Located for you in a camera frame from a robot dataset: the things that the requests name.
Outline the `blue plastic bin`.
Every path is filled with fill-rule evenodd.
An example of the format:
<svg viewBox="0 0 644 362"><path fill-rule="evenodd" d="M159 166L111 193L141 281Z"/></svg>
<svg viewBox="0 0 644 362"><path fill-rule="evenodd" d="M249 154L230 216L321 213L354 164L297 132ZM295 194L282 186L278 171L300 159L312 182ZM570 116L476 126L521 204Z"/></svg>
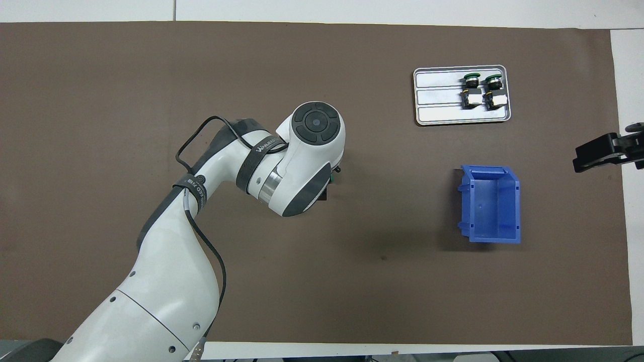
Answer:
<svg viewBox="0 0 644 362"><path fill-rule="evenodd" d="M461 165L458 228L471 243L521 242L521 185L510 167Z"/></svg>

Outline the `grey metal tray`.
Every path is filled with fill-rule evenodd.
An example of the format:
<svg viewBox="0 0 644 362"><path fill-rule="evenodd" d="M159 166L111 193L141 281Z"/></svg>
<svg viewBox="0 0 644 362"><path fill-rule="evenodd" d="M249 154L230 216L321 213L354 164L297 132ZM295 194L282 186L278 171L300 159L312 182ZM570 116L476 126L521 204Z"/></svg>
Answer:
<svg viewBox="0 0 644 362"><path fill-rule="evenodd" d="M480 84L484 101L473 109L462 107L461 92L464 76L480 73ZM509 97L508 72L505 66L469 65L417 68L413 73L414 105L416 123L420 126L464 125L505 122L511 117L510 100L507 106L488 110L485 104L485 79L501 73Z"/></svg>

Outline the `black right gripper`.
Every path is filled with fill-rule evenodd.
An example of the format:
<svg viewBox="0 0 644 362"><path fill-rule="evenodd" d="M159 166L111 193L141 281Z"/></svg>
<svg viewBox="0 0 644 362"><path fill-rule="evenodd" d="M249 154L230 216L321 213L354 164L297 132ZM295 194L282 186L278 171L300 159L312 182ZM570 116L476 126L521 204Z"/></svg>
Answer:
<svg viewBox="0 0 644 362"><path fill-rule="evenodd" d="M582 173L608 163L634 163L636 169L644 169L644 132L621 137L621 146L619 139L618 133L611 132L576 147L574 171Z"/></svg>

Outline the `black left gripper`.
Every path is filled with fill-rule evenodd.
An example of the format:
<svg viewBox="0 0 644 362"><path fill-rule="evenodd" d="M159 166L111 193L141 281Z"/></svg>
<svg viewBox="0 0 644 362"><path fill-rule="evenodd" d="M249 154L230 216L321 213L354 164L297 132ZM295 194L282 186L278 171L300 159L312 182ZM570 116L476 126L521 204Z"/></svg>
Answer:
<svg viewBox="0 0 644 362"><path fill-rule="evenodd" d="M341 172L340 165L335 165L334 167L332 167L332 172L333 173L340 173ZM318 201L326 201L326 200L328 200L328 187L329 186L326 185L324 190L322 190L322 192L320 193L320 195L318 197Z"/></svg>

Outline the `brown table mat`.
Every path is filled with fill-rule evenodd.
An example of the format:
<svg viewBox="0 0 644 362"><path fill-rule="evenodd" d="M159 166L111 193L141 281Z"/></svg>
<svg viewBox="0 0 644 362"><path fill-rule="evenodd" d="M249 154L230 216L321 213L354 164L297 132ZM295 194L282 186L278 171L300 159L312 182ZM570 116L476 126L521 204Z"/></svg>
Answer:
<svg viewBox="0 0 644 362"><path fill-rule="evenodd" d="M417 68L501 64L505 122L420 126ZM328 200L282 218L233 183L196 222L227 293L212 341L632 344L607 30L288 23L0 24L0 339L65 340L127 277L211 115L347 126ZM510 167L521 242L461 234L461 165Z"/></svg>

